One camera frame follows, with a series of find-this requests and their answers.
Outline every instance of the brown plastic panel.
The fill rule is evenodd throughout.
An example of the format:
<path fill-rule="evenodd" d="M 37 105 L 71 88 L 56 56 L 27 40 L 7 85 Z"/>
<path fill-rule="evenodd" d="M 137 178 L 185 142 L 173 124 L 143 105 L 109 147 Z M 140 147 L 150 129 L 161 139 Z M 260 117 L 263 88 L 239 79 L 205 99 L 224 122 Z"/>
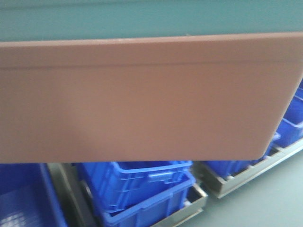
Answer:
<path fill-rule="evenodd" d="M 0 43 L 0 162 L 256 159 L 303 33 Z"/>

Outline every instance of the blue storage crate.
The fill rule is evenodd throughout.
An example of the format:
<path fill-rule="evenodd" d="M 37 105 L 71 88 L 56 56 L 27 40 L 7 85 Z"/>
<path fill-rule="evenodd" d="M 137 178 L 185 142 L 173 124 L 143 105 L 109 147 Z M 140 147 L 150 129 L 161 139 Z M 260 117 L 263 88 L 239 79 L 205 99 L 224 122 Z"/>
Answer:
<path fill-rule="evenodd" d="M 298 88 L 298 90 L 295 93 L 296 96 L 303 98 L 303 88 Z"/>
<path fill-rule="evenodd" d="M 1 164 L 0 179 L 0 226 L 67 227 L 45 164 Z"/>
<path fill-rule="evenodd" d="M 232 175 L 234 173 L 238 173 L 248 167 L 248 165 L 256 164 L 257 162 L 261 161 L 264 156 L 268 155 L 274 141 L 280 138 L 279 133 L 275 133 L 273 136 L 273 139 L 271 140 L 267 150 L 265 151 L 265 154 L 263 157 L 257 159 L 257 160 L 233 160 L 233 161 L 205 161 L 205 163 L 214 171 L 216 172 L 220 177 L 227 177 L 229 175 Z"/>
<path fill-rule="evenodd" d="M 281 138 L 276 144 L 285 148 L 303 137 L 303 99 L 295 96 L 278 129 Z"/>
<path fill-rule="evenodd" d="M 78 172 L 106 212 L 124 210 L 181 181 L 191 161 L 78 163 Z"/>
<path fill-rule="evenodd" d="M 205 161 L 205 163 L 220 177 L 227 177 L 234 172 L 237 161 Z"/>
<path fill-rule="evenodd" d="M 276 140 L 280 139 L 280 138 L 281 138 L 280 134 L 277 133 L 277 132 L 275 132 L 275 134 L 274 134 L 274 136 L 273 136 L 273 139 L 271 140 L 271 142 L 270 142 L 268 148 L 266 149 L 264 155 L 263 155 L 261 158 L 257 159 L 257 160 L 252 160 L 252 161 L 250 161 L 250 163 L 251 163 L 252 165 L 254 165 L 254 164 L 258 163 L 259 161 L 263 160 L 265 156 L 269 155 L 269 153 L 270 153 L 270 151 L 271 151 L 271 149 L 272 149 L 272 146 L 273 146 L 274 142 L 275 142 Z"/>
<path fill-rule="evenodd" d="M 303 88 L 303 80 L 301 81 L 299 88 Z"/>
<path fill-rule="evenodd" d="M 108 213 L 99 208 L 95 213 L 104 227 L 148 227 L 183 208 L 188 189 L 194 183 L 195 178 L 186 171 L 175 186 L 124 211 Z"/>

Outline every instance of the stacked bins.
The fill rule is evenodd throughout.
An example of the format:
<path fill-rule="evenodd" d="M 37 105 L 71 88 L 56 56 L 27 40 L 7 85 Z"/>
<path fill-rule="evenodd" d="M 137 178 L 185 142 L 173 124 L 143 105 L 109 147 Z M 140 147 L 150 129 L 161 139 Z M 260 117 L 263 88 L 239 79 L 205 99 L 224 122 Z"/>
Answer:
<path fill-rule="evenodd" d="M 191 161 L 78 163 L 93 197 L 94 212 L 105 226 L 148 226 L 182 208 L 194 178 Z M 145 217 L 129 224 L 128 217 Z"/>
<path fill-rule="evenodd" d="M 281 138 L 276 143 L 285 148 L 303 137 L 303 99 L 294 96 L 277 129 Z"/>
<path fill-rule="evenodd" d="M 98 210 L 104 227 L 149 227 L 183 208 L 188 189 L 195 182 L 185 172 L 181 182 L 124 211 L 108 213 Z"/>
<path fill-rule="evenodd" d="M 1 164 L 0 179 L 0 226 L 67 227 L 45 164 Z"/>
<path fill-rule="evenodd" d="M 263 155 L 263 157 L 261 157 L 258 160 L 205 161 L 204 163 L 207 166 L 209 166 L 214 172 L 216 172 L 216 174 L 218 174 L 220 177 L 225 178 L 229 175 L 232 175 L 234 173 L 238 173 L 241 170 L 246 169 L 248 165 L 254 165 L 257 162 L 264 159 L 264 157 L 269 154 L 273 143 L 279 138 L 280 138 L 280 135 L 279 135 L 279 133 L 276 132 L 273 139 L 271 140 L 267 150 L 265 151 L 265 154 Z"/>

